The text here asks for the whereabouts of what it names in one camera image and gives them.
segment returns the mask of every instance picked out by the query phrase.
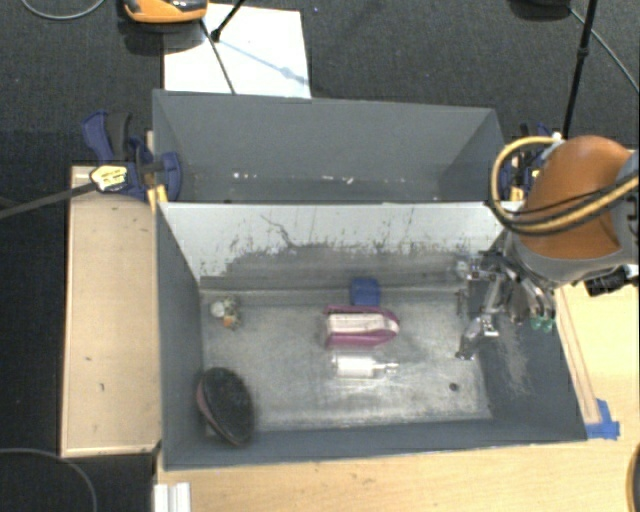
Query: blue clamp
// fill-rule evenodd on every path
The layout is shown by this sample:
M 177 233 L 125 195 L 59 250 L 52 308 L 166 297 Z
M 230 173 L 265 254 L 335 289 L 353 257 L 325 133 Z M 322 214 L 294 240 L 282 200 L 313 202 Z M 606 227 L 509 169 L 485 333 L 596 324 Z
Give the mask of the blue clamp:
M 150 185 L 144 182 L 145 174 L 155 174 L 156 184 L 167 188 L 167 197 L 175 201 L 182 184 L 182 169 L 178 155 L 168 152 L 155 162 L 154 156 L 140 137 L 129 137 L 128 114 L 111 114 L 104 110 L 94 112 L 82 121 L 85 144 L 96 154 L 100 165 L 110 162 L 127 168 L 127 186 L 118 191 L 140 201 L 146 201 Z
M 609 412 L 609 406 L 605 400 L 596 398 L 598 409 L 600 410 L 600 417 L 602 421 L 594 425 L 585 425 L 587 430 L 587 437 L 589 439 L 611 439 L 613 441 L 620 437 L 620 422 L 613 421 L 611 419 L 611 413 Z
M 372 278 L 358 277 L 351 281 L 351 304 L 353 306 L 379 306 L 380 285 Z

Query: yellow cable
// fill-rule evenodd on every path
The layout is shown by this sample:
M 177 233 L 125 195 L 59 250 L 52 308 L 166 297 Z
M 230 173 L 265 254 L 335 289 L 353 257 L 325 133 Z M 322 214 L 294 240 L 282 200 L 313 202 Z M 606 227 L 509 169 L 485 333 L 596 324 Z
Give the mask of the yellow cable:
M 500 152 L 498 157 L 496 158 L 495 163 L 493 164 L 493 168 L 491 169 L 491 198 L 493 199 L 495 210 L 504 218 L 509 219 L 514 222 L 514 224 L 518 224 L 517 221 L 514 221 L 513 217 L 509 212 L 507 212 L 502 205 L 500 204 L 500 198 L 498 194 L 498 173 L 500 172 L 500 168 L 502 167 L 502 163 L 505 158 L 507 158 L 513 151 L 521 148 L 522 146 L 528 146 L 532 144 L 554 144 L 557 142 L 556 139 L 552 137 L 524 137 L 519 139 L 511 144 L 505 146 L 505 148 Z M 616 199 L 624 196 L 634 188 L 638 186 L 638 177 L 634 177 L 625 183 L 622 186 L 616 187 L 614 190 L 609 192 L 608 194 L 602 196 L 600 199 L 594 201 L 593 203 L 587 204 L 578 210 L 561 215 L 560 217 L 549 220 L 546 222 L 542 222 L 540 224 L 529 224 L 529 225 L 521 225 L 518 226 L 518 230 L 529 233 L 539 233 L 551 229 L 562 229 L 571 224 L 574 224 L 580 220 L 583 220 L 585 217 L 595 213 L 599 208 L 604 205 L 607 205 Z

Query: metal pole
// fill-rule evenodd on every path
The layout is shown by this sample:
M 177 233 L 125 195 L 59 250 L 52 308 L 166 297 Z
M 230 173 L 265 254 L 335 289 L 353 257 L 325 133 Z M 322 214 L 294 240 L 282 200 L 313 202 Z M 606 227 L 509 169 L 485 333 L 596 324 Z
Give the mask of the metal pole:
M 211 31 L 211 39 L 213 40 L 214 43 L 220 42 L 220 35 L 222 34 L 222 29 L 224 29 L 224 27 L 227 26 L 227 23 L 231 21 L 231 18 L 233 18 L 235 13 L 238 12 L 238 9 L 242 7 L 242 4 L 245 3 L 245 1 L 246 0 L 238 0 L 236 2 L 236 5 L 233 6 L 233 9 L 231 9 L 231 12 L 227 14 L 227 17 L 224 20 L 222 20 L 222 23 L 220 23 L 220 26 L 217 29 Z
M 587 58 L 587 55 L 589 55 L 589 38 L 591 37 L 593 20 L 596 16 L 597 4 L 598 0 L 589 0 L 589 6 L 587 7 L 587 16 L 585 17 L 584 28 L 582 29 L 582 37 L 580 38 L 578 60 L 576 61 L 576 69 L 573 73 L 573 83 L 571 84 L 569 103 L 564 115 L 564 125 L 562 127 L 562 137 L 564 139 L 569 138 L 569 128 L 571 127 L 571 120 L 573 118 L 573 109 L 576 106 L 578 87 L 580 86 L 580 78 L 582 76 L 582 66 L 584 65 L 584 60 Z

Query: bin floor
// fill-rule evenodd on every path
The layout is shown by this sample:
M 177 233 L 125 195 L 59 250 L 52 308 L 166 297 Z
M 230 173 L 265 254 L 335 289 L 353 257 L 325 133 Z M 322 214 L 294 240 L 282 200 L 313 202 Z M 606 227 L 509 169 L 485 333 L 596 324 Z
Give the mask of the bin floor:
M 400 334 L 374 350 L 396 362 L 379 379 L 334 376 L 324 347 L 328 304 L 348 304 L 343 290 L 201 290 L 205 368 L 235 371 L 249 388 L 260 431 L 343 428 L 490 418 L 478 361 L 454 357 L 465 321 L 454 286 L 385 288 L 383 307 Z M 240 303 L 230 330 L 209 311 L 228 296 Z

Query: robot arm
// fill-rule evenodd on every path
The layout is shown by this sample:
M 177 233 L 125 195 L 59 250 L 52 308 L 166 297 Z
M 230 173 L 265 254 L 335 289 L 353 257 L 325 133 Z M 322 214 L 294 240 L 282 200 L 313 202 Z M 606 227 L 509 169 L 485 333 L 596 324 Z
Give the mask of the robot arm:
M 514 148 L 531 143 L 553 146 L 522 208 L 508 211 L 497 200 L 497 171 Z M 551 330 L 555 288 L 613 277 L 622 285 L 628 282 L 622 267 L 638 264 L 637 151 L 594 136 L 524 139 L 498 157 L 491 196 L 505 229 L 469 273 L 469 281 L 484 279 L 488 287 L 480 314 L 461 337 L 460 359 L 472 359 L 481 341 L 499 336 L 496 314 L 515 323 L 528 317 L 534 328 Z

